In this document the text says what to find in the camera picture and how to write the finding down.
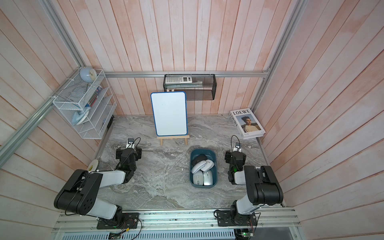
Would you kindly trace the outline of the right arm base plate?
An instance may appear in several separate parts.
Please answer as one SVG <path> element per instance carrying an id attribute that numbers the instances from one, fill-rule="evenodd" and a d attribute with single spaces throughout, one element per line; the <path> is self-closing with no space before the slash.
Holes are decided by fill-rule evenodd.
<path id="1" fill-rule="evenodd" d="M 219 227 L 250 226 L 258 225 L 258 217 L 252 215 L 240 215 L 234 211 L 215 210 L 214 216 L 218 221 Z"/>

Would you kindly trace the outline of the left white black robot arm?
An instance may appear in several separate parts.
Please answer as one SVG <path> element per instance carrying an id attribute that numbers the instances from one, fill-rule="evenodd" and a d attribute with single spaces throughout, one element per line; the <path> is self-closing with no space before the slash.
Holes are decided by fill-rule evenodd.
<path id="1" fill-rule="evenodd" d="M 119 221 L 121 207 L 98 199 L 98 192 L 104 187 L 128 183 L 137 169 L 136 162 L 142 157 L 142 149 L 134 145 L 119 148 L 116 157 L 119 163 L 112 171 L 74 171 L 56 196 L 54 207 L 73 214 Z"/>

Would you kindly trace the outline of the white mouse with logo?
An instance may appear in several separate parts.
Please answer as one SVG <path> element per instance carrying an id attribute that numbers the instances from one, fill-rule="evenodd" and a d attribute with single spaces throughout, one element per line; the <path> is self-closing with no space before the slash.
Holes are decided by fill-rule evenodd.
<path id="1" fill-rule="evenodd" d="M 194 174 L 196 173 L 197 171 L 200 171 L 202 168 L 205 167 L 205 165 L 207 164 L 207 161 L 200 161 L 198 162 L 196 165 L 193 166 L 193 168 L 191 169 L 191 173 Z"/>

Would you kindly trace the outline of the silver computer mouse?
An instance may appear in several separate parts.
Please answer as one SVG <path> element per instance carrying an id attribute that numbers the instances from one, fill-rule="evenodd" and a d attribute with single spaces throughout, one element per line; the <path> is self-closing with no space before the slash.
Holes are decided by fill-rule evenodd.
<path id="1" fill-rule="evenodd" d="M 204 186 L 212 186 L 214 183 L 213 174 L 211 170 L 203 172 L 204 175 Z"/>

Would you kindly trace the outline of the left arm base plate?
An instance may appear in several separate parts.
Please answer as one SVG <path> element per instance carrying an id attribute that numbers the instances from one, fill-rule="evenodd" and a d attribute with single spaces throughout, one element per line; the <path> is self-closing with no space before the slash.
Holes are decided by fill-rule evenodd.
<path id="1" fill-rule="evenodd" d="M 122 230 L 136 229 L 139 222 L 139 213 L 117 213 L 112 219 L 100 218 L 97 224 L 97 230 Z"/>

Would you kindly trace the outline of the black computer mouse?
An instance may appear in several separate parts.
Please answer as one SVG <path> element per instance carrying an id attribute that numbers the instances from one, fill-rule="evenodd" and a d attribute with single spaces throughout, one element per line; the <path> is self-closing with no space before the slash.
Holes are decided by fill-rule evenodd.
<path id="1" fill-rule="evenodd" d="M 204 154 L 198 155 L 196 158 L 194 158 L 191 162 L 192 166 L 194 167 L 196 164 L 198 164 L 201 161 L 206 161 L 208 158 Z"/>

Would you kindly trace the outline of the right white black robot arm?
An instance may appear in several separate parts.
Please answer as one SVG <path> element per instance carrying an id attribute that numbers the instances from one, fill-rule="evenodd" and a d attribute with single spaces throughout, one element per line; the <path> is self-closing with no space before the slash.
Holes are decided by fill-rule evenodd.
<path id="1" fill-rule="evenodd" d="M 281 204 L 283 190 L 270 166 L 245 165 L 246 154 L 240 151 L 226 151 L 225 161 L 230 165 L 228 180 L 233 185 L 246 186 L 246 195 L 234 201 L 231 217 L 251 215 L 261 205 Z"/>

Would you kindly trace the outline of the grey-white computer mouse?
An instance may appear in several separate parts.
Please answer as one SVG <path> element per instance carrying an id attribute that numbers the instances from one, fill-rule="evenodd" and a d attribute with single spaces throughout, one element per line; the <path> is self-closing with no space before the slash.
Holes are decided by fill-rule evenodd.
<path id="1" fill-rule="evenodd" d="M 193 173 L 193 184 L 198 186 L 204 185 L 204 173 L 201 170 Z"/>

